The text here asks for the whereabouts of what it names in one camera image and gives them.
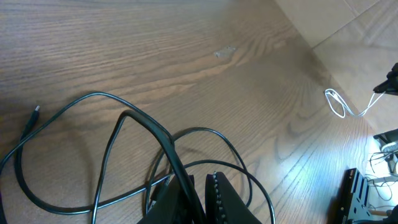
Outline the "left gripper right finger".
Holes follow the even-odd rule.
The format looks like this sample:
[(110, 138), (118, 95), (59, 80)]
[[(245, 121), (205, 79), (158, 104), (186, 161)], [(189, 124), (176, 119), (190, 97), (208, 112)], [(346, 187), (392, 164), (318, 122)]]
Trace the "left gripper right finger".
[(205, 212), (210, 224), (261, 224), (222, 172), (206, 176)]

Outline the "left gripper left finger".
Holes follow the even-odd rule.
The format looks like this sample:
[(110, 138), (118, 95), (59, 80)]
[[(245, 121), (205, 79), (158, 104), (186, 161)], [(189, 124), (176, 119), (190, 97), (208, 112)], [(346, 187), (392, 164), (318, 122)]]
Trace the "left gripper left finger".
[(180, 183), (174, 177), (165, 193), (138, 224), (192, 224), (190, 203)]

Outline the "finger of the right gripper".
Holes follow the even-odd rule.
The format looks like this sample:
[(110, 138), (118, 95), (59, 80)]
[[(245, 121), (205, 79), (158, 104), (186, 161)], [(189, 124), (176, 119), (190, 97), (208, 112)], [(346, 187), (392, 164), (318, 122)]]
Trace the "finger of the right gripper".
[(387, 74), (387, 80), (379, 84), (373, 89), (375, 93), (385, 93), (388, 95), (397, 95), (398, 94), (398, 63), (395, 63), (391, 68), (391, 71)]

